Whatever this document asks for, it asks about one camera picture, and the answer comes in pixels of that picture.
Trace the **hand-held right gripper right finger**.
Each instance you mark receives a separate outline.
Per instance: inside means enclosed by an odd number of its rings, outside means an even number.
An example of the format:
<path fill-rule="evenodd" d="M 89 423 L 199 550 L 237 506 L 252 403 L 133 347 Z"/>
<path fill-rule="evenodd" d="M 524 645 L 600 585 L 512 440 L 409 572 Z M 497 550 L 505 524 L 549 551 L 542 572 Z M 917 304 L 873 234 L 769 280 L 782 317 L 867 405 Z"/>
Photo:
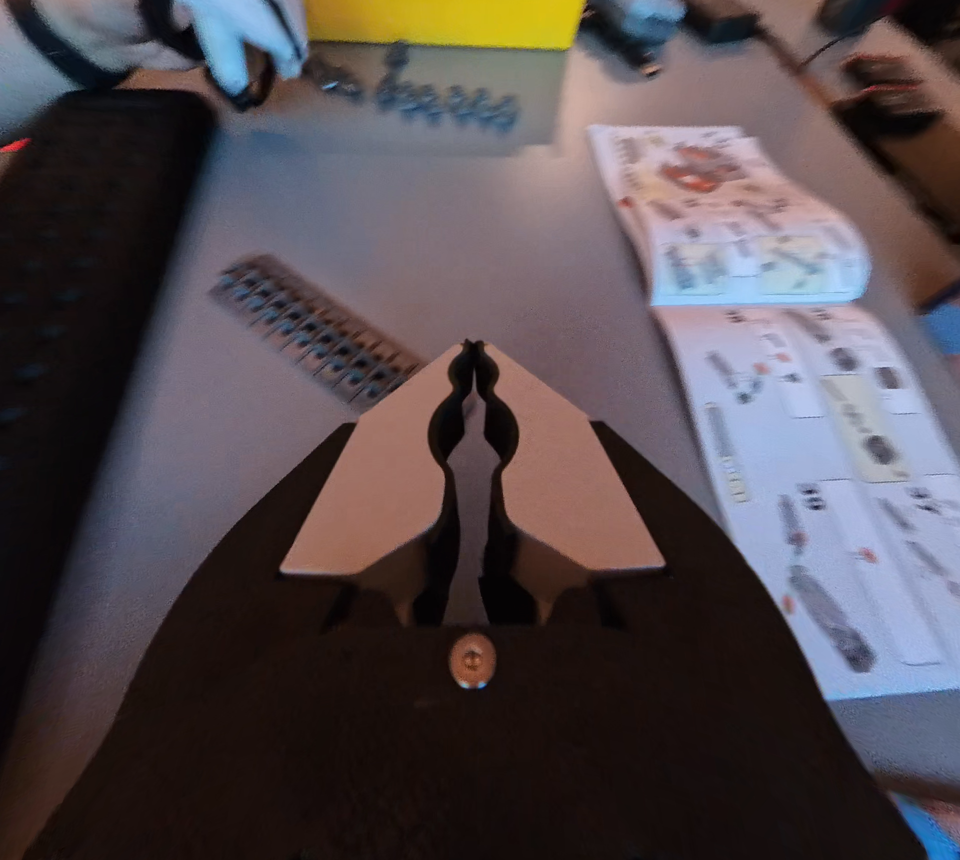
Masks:
<path fill-rule="evenodd" d="M 492 625 L 545 625 L 571 590 L 666 569 L 591 417 L 510 356 L 474 345 L 497 464 L 478 587 Z"/>

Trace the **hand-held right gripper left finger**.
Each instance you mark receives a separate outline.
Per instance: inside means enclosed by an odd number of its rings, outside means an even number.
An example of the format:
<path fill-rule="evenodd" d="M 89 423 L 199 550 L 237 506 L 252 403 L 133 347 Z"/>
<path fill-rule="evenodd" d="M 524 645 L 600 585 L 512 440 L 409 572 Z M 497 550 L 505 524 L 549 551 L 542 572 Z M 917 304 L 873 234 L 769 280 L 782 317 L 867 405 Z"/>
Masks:
<path fill-rule="evenodd" d="M 354 424 L 279 568 L 384 595 L 402 625 L 444 620 L 461 525 L 450 456 L 474 344 L 456 344 Z"/>

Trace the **grey desk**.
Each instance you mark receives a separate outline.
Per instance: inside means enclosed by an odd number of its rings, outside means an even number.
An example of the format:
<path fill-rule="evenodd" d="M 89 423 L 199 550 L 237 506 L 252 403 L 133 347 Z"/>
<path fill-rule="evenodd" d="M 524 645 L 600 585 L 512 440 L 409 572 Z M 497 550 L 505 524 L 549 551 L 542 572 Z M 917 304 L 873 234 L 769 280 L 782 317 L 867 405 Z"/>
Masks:
<path fill-rule="evenodd" d="M 955 258 L 764 44 L 687 36 L 666 72 L 569 52 L 427 49 L 429 82 L 515 93 L 507 134 L 435 127 L 281 83 L 226 113 L 59 587 L 2 773 L 2 841 L 29 841 L 95 752 L 191 572 L 350 412 L 210 299 L 271 253 L 420 355 L 492 342 L 607 422 L 708 513 L 714 493 L 641 267 L 591 158 L 593 123 L 738 125 L 846 211 L 876 263 L 866 306 L 958 449 L 958 385 L 913 317 Z"/>

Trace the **black wrist band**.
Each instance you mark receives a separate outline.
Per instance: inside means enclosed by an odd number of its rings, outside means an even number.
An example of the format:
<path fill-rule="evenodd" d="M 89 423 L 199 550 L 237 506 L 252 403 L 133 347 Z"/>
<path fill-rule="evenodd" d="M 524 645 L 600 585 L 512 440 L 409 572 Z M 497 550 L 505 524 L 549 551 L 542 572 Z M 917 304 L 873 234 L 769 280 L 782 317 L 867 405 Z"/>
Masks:
<path fill-rule="evenodd" d="M 132 67 L 109 70 L 90 61 L 47 23 L 32 0 L 6 0 L 6 5 L 27 42 L 78 88 L 91 91 L 113 89 L 134 73 Z"/>

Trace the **cluster of black track links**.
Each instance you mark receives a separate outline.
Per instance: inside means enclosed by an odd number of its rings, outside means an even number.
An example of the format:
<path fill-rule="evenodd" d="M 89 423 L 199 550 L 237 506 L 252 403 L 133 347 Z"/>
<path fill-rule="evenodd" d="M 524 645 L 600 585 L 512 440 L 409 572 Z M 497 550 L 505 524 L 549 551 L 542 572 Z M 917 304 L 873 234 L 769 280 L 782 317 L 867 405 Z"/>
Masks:
<path fill-rule="evenodd" d="M 522 106 L 514 94 L 493 95 L 487 88 L 468 90 L 461 85 L 438 89 L 429 83 L 405 78 L 411 60 L 411 44 L 403 39 L 385 47 L 383 73 L 372 89 L 342 62 L 335 62 L 323 41 L 310 40 L 301 77 L 322 94 L 355 106 L 372 102 L 382 113 L 394 112 L 429 125 L 450 120 L 456 125 L 474 124 L 481 129 L 509 133 L 519 122 Z"/>

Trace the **open instruction booklet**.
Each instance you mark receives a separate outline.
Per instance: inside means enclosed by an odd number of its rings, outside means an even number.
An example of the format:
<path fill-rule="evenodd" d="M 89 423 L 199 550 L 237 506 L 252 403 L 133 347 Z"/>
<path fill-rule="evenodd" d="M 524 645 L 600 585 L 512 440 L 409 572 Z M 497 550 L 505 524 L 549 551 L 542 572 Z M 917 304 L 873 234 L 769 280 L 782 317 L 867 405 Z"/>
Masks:
<path fill-rule="evenodd" d="M 958 690 L 958 458 L 842 212 L 738 127 L 592 125 L 727 535 L 829 700 Z"/>

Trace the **black perforated panel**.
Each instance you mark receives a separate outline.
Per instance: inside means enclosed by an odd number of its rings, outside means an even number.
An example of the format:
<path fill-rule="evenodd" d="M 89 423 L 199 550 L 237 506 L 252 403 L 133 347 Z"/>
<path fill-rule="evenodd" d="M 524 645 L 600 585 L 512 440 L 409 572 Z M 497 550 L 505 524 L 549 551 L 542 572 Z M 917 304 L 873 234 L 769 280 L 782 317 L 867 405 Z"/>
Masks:
<path fill-rule="evenodd" d="M 2 174 L 2 758 L 217 124 L 192 91 L 75 91 Z"/>

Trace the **grey electronic hub block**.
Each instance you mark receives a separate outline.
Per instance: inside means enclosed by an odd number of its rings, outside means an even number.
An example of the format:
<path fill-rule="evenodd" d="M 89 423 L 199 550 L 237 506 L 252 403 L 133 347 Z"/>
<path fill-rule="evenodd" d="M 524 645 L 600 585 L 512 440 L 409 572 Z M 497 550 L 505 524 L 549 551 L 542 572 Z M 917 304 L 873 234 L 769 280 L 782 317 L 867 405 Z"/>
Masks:
<path fill-rule="evenodd" d="M 684 0 L 586 1 L 609 30 L 647 47 L 659 47 L 673 38 L 688 13 Z"/>

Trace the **blue toy box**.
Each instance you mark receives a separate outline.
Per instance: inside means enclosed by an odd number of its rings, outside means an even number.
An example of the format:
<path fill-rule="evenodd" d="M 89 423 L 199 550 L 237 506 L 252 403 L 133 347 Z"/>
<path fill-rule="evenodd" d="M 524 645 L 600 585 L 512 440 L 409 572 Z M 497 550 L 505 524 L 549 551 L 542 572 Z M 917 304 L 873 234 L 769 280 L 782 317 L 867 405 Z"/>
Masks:
<path fill-rule="evenodd" d="M 959 358 L 959 279 L 932 295 L 918 307 L 918 316 L 942 354 Z"/>

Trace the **black power adapter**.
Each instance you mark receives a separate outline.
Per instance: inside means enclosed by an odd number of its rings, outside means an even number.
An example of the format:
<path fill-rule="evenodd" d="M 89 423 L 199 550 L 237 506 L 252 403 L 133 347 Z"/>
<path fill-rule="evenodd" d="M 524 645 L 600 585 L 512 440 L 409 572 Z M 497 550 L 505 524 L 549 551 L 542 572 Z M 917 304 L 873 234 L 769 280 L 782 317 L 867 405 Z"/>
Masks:
<path fill-rule="evenodd" d="M 681 0 L 683 24 L 710 44 L 736 43 L 755 37 L 761 16 L 739 0 Z"/>

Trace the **black red small device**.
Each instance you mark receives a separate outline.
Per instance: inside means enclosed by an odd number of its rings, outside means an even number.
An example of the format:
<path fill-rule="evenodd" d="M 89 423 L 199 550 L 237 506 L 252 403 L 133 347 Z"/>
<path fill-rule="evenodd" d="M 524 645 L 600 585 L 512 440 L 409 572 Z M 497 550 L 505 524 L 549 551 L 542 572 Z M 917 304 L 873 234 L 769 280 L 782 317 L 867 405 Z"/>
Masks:
<path fill-rule="evenodd" d="M 841 62 L 840 71 L 852 93 L 837 101 L 834 110 L 856 134 L 913 136 L 944 117 L 905 57 L 857 52 Z"/>

